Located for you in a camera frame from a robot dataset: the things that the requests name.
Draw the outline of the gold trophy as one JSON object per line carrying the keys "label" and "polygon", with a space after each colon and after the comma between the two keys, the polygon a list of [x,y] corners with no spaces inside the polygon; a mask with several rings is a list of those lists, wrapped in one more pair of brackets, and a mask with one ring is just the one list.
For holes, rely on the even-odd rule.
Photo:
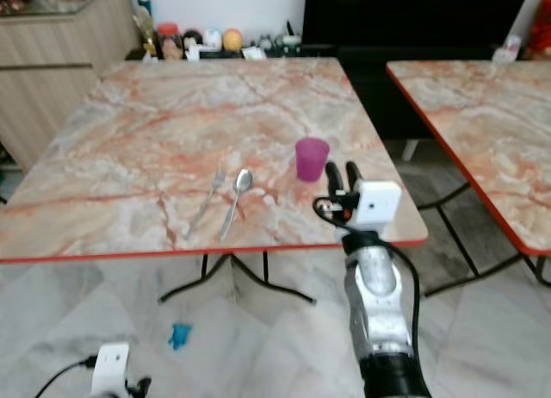
{"label": "gold trophy", "polygon": [[142,47],[146,50],[151,59],[161,59],[162,54],[158,47],[157,32],[152,16],[152,0],[134,1],[134,22],[137,25]]}

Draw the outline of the silver metal spoon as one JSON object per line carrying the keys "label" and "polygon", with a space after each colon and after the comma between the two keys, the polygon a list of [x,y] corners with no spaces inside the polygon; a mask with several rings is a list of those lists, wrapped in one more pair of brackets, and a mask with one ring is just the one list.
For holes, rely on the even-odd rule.
{"label": "silver metal spoon", "polygon": [[222,241],[228,236],[229,230],[232,228],[232,222],[235,221],[237,215],[240,198],[244,196],[252,188],[253,174],[251,170],[244,167],[238,173],[235,182],[233,182],[233,199],[231,207],[227,210],[226,217],[221,225],[220,239]]}

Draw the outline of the clear plastic bottle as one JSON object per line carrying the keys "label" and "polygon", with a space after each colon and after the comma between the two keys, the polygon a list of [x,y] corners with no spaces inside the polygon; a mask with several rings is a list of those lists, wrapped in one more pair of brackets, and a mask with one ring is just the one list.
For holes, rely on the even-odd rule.
{"label": "clear plastic bottle", "polygon": [[492,53],[491,61],[495,64],[507,64],[518,59],[523,40],[515,34],[508,35],[504,43]]}

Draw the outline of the purple plastic cup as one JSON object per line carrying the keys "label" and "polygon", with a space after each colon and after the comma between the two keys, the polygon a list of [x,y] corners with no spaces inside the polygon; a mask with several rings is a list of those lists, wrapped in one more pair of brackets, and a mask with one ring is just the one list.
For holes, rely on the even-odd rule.
{"label": "purple plastic cup", "polygon": [[330,145],[320,138],[306,137],[299,139],[294,149],[296,177],[302,182],[318,182],[325,170]]}

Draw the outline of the white round figurine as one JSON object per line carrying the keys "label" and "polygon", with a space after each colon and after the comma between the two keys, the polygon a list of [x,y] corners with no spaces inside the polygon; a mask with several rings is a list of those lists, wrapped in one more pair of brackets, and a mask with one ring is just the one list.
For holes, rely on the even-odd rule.
{"label": "white round figurine", "polygon": [[206,28],[203,35],[204,50],[218,52],[223,48],[223,32],[217,28]]}

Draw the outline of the black television screen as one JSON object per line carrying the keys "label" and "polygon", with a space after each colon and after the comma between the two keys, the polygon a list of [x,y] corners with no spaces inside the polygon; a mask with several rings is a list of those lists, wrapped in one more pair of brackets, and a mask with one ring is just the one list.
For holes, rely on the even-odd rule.
{"label": "black television screen", "polygon": [[524,0],[306,0],[303,41],[356,47],[485,47]]}

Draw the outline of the light wooden cabinet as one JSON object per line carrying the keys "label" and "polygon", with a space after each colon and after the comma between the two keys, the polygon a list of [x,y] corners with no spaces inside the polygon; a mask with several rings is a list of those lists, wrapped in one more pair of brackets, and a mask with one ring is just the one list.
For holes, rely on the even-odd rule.
{"label": "light wooden cabinet", "polygon": [[130,0],[41,4],[0,17],[1,145],[23,170],[139,44]]}

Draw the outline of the orange round figurine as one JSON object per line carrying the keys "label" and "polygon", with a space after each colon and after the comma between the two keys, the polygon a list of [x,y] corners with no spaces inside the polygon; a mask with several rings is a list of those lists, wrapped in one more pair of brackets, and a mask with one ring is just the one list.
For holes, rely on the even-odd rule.
{"label": "orange round figurine", "polygon": [[243,48],[243,33],[237,28],[228,28],[223,32],[223,51],[228,53],[239,53]]}

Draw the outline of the red lid jar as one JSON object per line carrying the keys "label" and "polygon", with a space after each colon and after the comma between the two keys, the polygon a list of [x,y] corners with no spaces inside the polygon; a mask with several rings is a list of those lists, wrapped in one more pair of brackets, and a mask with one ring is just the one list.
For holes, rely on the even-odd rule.
{"label": "red lid jar", "polygon": [[174,22],[161,22],[155,28],[155,36],[158,37],[158,59],[162,62],[168,60],[181,60],[184,51],[180,40],[180,28]]}

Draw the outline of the silver metal fork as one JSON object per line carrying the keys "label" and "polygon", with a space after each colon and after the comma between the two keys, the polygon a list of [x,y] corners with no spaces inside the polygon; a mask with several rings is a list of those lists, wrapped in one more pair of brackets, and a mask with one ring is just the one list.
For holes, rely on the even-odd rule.
{"label": "silver metal fork", "polygon": [[213,177],[212,182],[210,183],[210,189],[208,193],[206,194],[203,202],[201,202],[200,208],[196,210],[195,215],[192,217],[192,220],[189,222],[189,229],[188,232],[185,233],[185,238],[189,238],[193,235],[193,233],[196,232],[198,225],[200,225],[201,218],[206,213],[206,210],[209,208],[210,201],[213,200],[213,197],[220,189],[220,186],[224,184],[226,180],[226,174],[221,167],[218,167],[218,169],[215,172],[215,175]]}

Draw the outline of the small blue floor object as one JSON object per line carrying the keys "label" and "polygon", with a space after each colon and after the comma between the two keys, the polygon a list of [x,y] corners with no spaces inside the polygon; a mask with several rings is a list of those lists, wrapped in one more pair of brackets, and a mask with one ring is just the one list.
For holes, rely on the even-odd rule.
{"label": "small blue floor object", "polygon": [[192,326],[186,323],[173,323],[170,326],[170,337],[168,338],[168,344],[173,351],[180,351],[183,346],[189,342],[190,331]]}

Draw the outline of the black metal table legs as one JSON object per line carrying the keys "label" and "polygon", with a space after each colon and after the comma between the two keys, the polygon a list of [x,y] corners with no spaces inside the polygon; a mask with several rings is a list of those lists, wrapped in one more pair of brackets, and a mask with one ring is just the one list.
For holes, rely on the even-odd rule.
{"label": "black metal table legs", "polygon": [[194,280],[192,283],[177,285],[176,288],[165,292],[164,295],[158,297],[158,304],[163,304],[169,299],[172,299],[173,296],[180,295],[180,293],[186,290],[190,290],[198,287],[198,285],[208,283],[210,277],[215,275],[217,271],[220,271],[225,264],[231,264],[232,268],[236,269],[236,271],[244,272],[246,277],[248,277],[253,283],[260,285],[261,288],[295,296],[295,298],[299,298],[311,305],[318,303],[318,300],[306,295],[306,293],[286,287],[286,285],[272,283],[270,281],[269,254],[267,252],[261,252],[261,275],[257,275],[257,273],[253,272],[251,268],[249,268],[248,265],[240,259],[240,257],[233,255],[233,253],[224,253],[224,255],[219,255],[213,262],[210,261],[209,253],[204,253],[204,255],[201,256],[200,276],[198,279]]}
{"label": "black metal table legs", "polygon": [[471,177],[443,146],[428,139],[388,143],[430,237],[420,276],[424,296],[444,295],[523,268],[551,293],[551,257],[528,255],[506,237]]}

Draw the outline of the red object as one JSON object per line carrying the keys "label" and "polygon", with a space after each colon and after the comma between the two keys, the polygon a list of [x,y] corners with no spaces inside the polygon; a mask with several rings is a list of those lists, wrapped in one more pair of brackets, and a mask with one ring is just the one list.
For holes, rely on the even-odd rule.
{"label": "red object", "polygon": [[551,0],[540,0],[529,29],[526,59],[551,62]]}

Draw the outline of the dark round figurine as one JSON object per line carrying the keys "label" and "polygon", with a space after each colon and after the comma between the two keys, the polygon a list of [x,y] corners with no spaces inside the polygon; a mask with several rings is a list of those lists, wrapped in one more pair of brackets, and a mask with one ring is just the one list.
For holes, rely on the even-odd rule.
{"label": "dark round figurine", "polygon": [[185,51],[185,59],[200,59],[200,50],[204,47],[203,33],[195,28],[188,29],[182,35],[181,40]]}

